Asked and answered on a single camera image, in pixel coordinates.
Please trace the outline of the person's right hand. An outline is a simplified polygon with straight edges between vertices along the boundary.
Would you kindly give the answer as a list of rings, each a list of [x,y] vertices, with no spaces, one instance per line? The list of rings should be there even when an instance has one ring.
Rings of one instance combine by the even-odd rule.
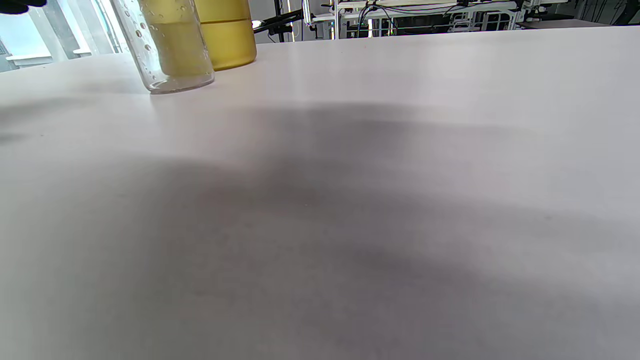
[[[28,13],[32,8],[45,7],[47,2],[47,0],[0,0],[0,13],[21,15]]]

